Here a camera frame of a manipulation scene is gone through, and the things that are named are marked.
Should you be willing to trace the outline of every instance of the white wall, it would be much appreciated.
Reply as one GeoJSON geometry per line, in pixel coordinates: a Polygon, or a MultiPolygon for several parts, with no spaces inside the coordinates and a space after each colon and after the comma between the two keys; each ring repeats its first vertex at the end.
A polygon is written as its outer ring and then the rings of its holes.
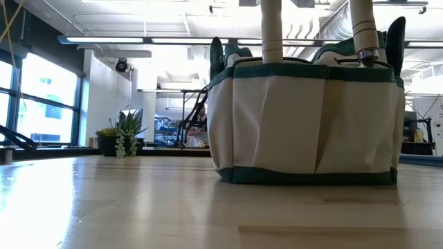
{"type": "Polygon", "coordinates": [[[79,145],[87,146],[96,131],[110,127],[109,119],[129,104],[131,82],[85,51],[79,145]]]}
{"type": "Polygon", "coordinates": [[[132,74],[132,96],[131,96],[131,108],[138,109],[143,108],[143,128],[147,128],[146,131],[139,134],[139,138],[144,138],[145,141],[154,142],[154,118],[155,118],[155,106],[156,106],[156,94],[155,93],[142,93],[137,89],[146,89],[147,85],[154,88],[157,85],[157,74],[150,70],[149,66],[141,70],[134,70],[132,74]]]}
{"type": "MultiPolygon", "coordinates": [[[[192,98],[185,103],[186,108],[193,108],[196,98],[192,98]]],[[[166,117],[171,120],[182,120],[182,110],[167,110],[167,107],[181,108],[183,106],[183,99],[181,98],[158,98],[156,100],[155,114],[157,117],[166,117]]],[[[185,110],[185,118],[189,115],[191,110],[185,110]]]]}
{"type": "Polygon", "coordinates": [[[416,77],[413,77],[412,84],[405,86],[405,91],[410,93],[443,94],[442,80],[443,75],[428,77],[424,80],[419,75],[416,75],[416,77]]]}

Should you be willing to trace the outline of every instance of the fluorescent light fixture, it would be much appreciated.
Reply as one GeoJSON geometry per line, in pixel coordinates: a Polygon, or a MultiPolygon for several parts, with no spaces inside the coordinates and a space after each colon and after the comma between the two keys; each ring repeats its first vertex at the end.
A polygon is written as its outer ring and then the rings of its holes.
{"type": "MultiPolygon", "coordinates": [[[[227,44],[227,39],[220,39],[223,44],[227,44]]],[[[192,39],[192,38],[152,38],[153,43],[164,43],[164,44],[210,44],[213,42],[211,38],[207,39],[192,39]]]]}
{"type": "Polygon", "coordinates": [[[238,39],[238,44],[257,44],[262,45],[261,39],[238,39]]]}
{"type": "Polygon", "coordinates": [[[443,41],[413,41],[408,44],[408,47],[426,47],[426,48],[441,48],[443,47],[443,41]]]}
{"type": "Polygon", "coordinates": [[[111,43],[137,43],[142,44],[143,38],[137,37],[67,37],[69,42],[88,44],[111,44],[111,43]]]}
{"type": "Polygon", "coordinates": [[[152,1],[148,0],[82,0],[83,3],[143,3],[152,4],[152,1]]]}
{"type": "Polygon", "coordinates": [[[324,41],[323,45],[326,45],[326,44],[337,44],[339,42],[341,42],[341,41],[324,41]]]}
{"type": "Polygon", "coordinates": [[[162,83],[162,89],[178,89],[178,90],[201,90],[203,86],[200,84],[200,81],[192,83],[192,82],[170,82],[170,83],[162,83]]]}
{"type": "Polygon", "coordinates": [[[177,89],[141,89],[144,93],[181,93],[181,90],[177,89]]]}
{"type": "Polygon", "coordinates": [[[290,40],[283,40],[283,46],[284,45],[299,45],[299,46],[312,46],[314,45],[314,41],[290,41],[290,40]]]}
{"type": "Polygon", "coordinates": [[[168,111],[182,111],[182,107],[166,107],[165,110],[168,111]]]}

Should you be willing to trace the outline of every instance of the white bag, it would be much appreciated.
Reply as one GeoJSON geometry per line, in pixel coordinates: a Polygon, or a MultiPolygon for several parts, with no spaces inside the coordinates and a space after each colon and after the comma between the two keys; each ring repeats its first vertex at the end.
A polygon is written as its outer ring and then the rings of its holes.
{"type": "Polygon", "coordinates": [[[228,67],[208,90],[216,171],[229,183],[396,183],[405,100],[382,38],[374,68],[350,60],[352,39],[313,64],[263,64],[227,46],[228,67]]]}

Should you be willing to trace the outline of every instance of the table surface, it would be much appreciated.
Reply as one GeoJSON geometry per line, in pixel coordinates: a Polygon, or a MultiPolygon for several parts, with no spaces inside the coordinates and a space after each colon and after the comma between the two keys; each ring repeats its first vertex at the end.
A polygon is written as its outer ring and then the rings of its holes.
{"type": "Polygon", "coordinates": [[[221,182],[210,158],[0,166],[0,248],[443,248],[443,169],[398,186],[221,182]]]}

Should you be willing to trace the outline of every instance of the potted plant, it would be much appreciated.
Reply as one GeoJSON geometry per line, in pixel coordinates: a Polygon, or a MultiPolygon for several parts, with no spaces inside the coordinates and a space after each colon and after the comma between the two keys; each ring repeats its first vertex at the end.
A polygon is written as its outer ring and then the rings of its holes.
{"type": "Polygon", "coordinates": [[[135,136],[144,132],[142,128],[142,112],[135,110],[125,115],[120,112],[118,122],[111,128],[105,128],[96,132],[98,149],[103,156],[135,156],[142,148],[143,139],[135,136]]]}

